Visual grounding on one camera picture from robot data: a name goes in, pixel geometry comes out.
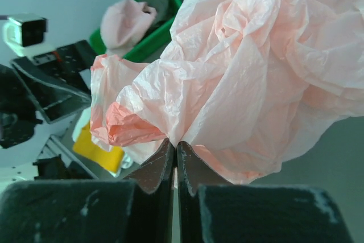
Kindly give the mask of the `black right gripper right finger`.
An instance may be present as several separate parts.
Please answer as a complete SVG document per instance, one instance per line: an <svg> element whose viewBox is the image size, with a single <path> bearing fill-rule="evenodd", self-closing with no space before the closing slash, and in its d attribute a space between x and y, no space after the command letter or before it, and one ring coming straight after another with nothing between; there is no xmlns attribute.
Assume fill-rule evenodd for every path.
<svg viewBox="0 0 364 243"><path fill-rule="evenodd" d="M176 149L182 242L352 242L336 203L302 185L234 185Z"/></svg>

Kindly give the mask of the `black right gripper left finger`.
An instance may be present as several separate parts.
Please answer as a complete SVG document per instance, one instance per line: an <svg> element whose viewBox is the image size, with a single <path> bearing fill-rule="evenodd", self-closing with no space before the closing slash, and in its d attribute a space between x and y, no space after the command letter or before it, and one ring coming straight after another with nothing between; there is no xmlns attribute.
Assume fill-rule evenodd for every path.
<svg viewBox="0 0 364 243"><path fill-rule="evenodd" d="M122 180L38 180L1 194L2 242L170 242L174 148Z"/></svg>

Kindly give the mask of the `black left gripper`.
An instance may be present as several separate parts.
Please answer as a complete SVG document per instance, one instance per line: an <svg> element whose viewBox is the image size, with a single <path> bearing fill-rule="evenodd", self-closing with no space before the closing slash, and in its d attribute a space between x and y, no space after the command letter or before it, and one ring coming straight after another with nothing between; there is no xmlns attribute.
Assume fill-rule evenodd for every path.
<svg viewBox="0 0 364 243"><path fill-rule="evenodd" d="M34 56L31 60L18 57L10 64L47 123L90 107L92 48L86 40Z"/></svg>

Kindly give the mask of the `pink plastic bag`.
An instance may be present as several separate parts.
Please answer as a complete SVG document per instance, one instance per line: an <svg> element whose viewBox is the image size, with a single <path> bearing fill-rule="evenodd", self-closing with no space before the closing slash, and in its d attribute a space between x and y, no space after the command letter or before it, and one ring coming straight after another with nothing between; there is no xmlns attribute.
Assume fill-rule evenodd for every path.
<svg viewBox="0 0 364 243"><path fill-rule="evenodd" d="M363 115L363 0L184 0L160 58L97 56L92 140L184 141L247 184L305 154L334 122Z"/></svg>

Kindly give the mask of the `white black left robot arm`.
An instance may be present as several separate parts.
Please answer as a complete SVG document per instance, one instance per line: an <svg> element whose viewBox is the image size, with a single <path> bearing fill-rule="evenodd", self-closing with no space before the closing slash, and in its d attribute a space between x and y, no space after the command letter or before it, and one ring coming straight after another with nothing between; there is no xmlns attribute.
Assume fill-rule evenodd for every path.
<svg viewBox="0 0 364 243"><path fill-rule="evenodd" d="M90 66L96 56L86 40L1 66L1 147L32 138L36 125L67 118L91 103Z"/></svg>

